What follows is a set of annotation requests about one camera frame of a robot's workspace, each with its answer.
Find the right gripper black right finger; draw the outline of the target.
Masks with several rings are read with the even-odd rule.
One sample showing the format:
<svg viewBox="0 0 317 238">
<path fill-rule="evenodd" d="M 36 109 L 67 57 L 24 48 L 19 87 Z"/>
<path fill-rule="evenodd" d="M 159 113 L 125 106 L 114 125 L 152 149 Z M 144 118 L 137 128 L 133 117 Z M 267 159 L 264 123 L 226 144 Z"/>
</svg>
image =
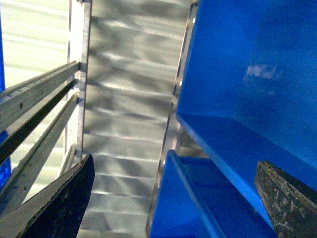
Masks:
<svg viewBox="0 0 317 238">
<path fill-rule="evenodd" d="M 255 185 L 279 238 L 317 236 L 317 192 L 269 161 L 257 164 Z"/>
</svg>

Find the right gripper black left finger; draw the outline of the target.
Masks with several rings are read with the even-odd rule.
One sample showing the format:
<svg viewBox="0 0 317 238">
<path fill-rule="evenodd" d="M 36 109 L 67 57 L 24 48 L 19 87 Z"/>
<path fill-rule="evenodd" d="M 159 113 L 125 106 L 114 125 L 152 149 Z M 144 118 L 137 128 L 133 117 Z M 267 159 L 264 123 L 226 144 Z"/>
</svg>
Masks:
<svg viewBox="0 0 317 238">
<path fill-rule="evenodd" d="M 0 219 L 2 238 L 75 238 L 95 178 L 94 158 L 80 163 Z"/>
</svg>

